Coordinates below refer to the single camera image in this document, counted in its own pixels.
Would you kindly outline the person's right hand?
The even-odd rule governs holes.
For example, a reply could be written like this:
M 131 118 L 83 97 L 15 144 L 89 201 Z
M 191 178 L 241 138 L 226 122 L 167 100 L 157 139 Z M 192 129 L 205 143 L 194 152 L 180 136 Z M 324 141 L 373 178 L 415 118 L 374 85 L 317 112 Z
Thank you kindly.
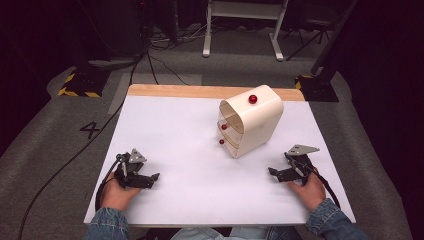
M 299 186 L 293 181 L 287 182 L 286 185 L 310 212 L 313 212 L 326 199 L 324 185 L 315 174 L 308 177 L 304 186 Z

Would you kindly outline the black tripod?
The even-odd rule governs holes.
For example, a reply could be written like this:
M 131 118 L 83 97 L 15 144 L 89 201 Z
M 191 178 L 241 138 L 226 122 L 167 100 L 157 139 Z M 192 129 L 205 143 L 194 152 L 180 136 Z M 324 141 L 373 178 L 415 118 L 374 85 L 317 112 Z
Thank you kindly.
M 322 38 L 326 37 L 329 39 L 328 32 L 333 31 L 335 27 L 334 21 L 329 20 L 317 20 L 317 19 L 301 19 L 295 30 L 298 32 L 301 46 L 290 54 L 286 60 L 290 61 L 293 57 L 299 54 L 304 48 L 310 45 L 313 41 L 318 40 L 318 43 L 322 42 Z M 311 33 L 311 36 L 305 41 L 302 37 L 302 33 Z

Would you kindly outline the cream mini drawer cabinet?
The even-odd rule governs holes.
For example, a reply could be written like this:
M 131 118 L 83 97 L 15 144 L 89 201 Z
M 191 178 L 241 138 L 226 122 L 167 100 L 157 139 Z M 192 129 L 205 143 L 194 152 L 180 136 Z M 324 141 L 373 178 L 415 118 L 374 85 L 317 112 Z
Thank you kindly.
M 256 95 L 258 101 L 249 103 L 249 96 Z M 280 96 L 267 85 L 222 100 L 219 119 L 238 122 L 244 130 L 238 157 L 269 141 L 280 121 L 284 104 Z

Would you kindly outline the clear drawer with red knob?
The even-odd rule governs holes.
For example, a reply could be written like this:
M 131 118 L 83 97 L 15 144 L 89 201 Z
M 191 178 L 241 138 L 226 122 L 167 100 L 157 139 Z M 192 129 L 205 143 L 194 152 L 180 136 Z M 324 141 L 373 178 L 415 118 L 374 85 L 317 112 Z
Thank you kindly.
M 244 133 L 243 127 L 238 122 L 228 121 L 227 119 L 218 120 L 218 129 L 232 141 L 240 142 Z
M 240 134 L 223 134 L 218 133 L 218 140 L 221 142 L 233 158 L 238 157 L 240 150 L 241 135 Z

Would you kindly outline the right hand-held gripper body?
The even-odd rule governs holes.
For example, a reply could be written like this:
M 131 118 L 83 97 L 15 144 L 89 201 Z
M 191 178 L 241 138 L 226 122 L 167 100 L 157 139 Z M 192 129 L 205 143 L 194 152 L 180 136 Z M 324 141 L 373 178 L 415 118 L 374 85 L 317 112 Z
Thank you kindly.
M 304 186 L 309 175 L 313 172 L 314 166 L 308 157 L 309 153 L 317 152 L 319 148 L 296 144 L 290 150 L 284 153 L 291 168 L 288 170 L 288 176 L 285 181 L 301 181 Z

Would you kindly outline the person's left hand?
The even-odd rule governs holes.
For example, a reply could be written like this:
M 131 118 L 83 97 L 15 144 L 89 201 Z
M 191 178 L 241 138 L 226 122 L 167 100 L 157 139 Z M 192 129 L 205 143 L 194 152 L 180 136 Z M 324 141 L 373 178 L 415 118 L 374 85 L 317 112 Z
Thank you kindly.
M 110 173 L 103 189 L 100 207 L 124 211 L 128 208 L 132 199 L 140 192 L 140 188 L 122 188 L 114 173 Z

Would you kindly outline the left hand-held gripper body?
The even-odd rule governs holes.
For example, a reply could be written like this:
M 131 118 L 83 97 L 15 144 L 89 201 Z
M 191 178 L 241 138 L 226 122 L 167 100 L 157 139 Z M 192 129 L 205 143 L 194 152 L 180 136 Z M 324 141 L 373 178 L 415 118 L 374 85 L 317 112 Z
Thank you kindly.
M 135 187 L 137 181 L 146 181 L 147 176 L 139 175 L 138 171 L 143 167 L 147 159 L 136 149 L 130 153 L 116 156 L 118 167 L 114 176 L 122 188 Z

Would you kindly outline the black stand column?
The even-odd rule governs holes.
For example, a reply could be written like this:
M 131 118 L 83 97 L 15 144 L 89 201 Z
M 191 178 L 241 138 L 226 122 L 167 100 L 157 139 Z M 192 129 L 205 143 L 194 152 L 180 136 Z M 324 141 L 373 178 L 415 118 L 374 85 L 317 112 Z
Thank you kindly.
M 136 65 L 145 55 L 141 0 L 75 0 L 86 14 L 115 68 Z

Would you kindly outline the black slanted stand pole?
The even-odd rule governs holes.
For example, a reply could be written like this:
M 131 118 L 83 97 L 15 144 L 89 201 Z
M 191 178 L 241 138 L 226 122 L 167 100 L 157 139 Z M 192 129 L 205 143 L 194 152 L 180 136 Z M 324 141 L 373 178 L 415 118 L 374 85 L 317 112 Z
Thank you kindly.
M 346 23 L 347 19 L 349 18 L 351 12 L 355 8 L 355 5 L 357 4 L 357 2 L 358 2 L 358 0 L 351 0 L 349 7 L 347 8 L 347 10 L 344 12 L 343 16 L 341 17 L 341 20 L 335 25 L 335 30 L 334 30 L 332 36 L 330 37 L 330 40 L 328 41 L 328 43 L 326 44 L 326 46 L 324 47 L 324 49 L 322 50 L 322 52 L 320 53 L 320 55 L 318 56 L 317 60 L 315 61 L 314 65 L 312 66 L 312 68 L 310 70 L 310 72 L 312 74 L 316 75 L 318 70 L 321 67 L 324 66 L 325 59 L 326 59 L 327 55 L 329 54 L 334 42 L 336 41 L 336 38 L 338 37 L 341 29 L 345 25 L 345 23 Z

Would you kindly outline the white table sheet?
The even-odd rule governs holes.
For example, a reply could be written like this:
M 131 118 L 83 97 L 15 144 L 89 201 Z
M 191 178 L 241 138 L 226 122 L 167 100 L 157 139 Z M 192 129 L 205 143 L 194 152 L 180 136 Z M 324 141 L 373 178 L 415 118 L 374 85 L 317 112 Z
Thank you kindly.
M 102 169 L 117 155 L 138 150 L 143 175 L 158 175 L 125 215 L 139 227 L 297 225 L 308 211 L 272 168 L 288 164 L 286 151 L 313 146 L 311 162 L 329 182 L 342 211 L 348 197 L 308 103 L 287 101 L 271 139 L 233 158 L 218 142 L 216 99 L 129 96 L 119 116 Z

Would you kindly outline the black yellow-striped stand base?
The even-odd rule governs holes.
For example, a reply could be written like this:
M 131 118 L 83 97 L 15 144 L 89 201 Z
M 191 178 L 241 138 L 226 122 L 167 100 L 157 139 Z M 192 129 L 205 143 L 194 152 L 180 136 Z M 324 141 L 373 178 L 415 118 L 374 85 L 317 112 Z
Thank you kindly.
M 58 91 L 59 96 L 100 98 L 110 71 L 82 72 L 73 69 Z
M 330 82 L 321 80 L 318 76 L 298 75 L 294 79 L 295 87 L 300 90 L 306 101 L 338 102 Z

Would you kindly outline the white desk frame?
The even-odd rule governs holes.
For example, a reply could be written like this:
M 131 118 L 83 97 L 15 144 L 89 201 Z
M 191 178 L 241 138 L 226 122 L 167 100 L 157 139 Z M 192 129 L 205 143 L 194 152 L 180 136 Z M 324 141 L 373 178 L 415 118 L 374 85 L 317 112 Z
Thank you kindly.
M 283 61 L 284 55 L 278 43 L 278 35 L 285 17 L 289 0 L 277 4 L 244 3 L 223 0 L 208 0 L 206 10 L 206 34 L 202 55 L 207 58 L 211 54 L 212 18 L 232 17 L 244 19 L 275 20 L 274 31 L 269 34 L 270 42 L 277 61 Z

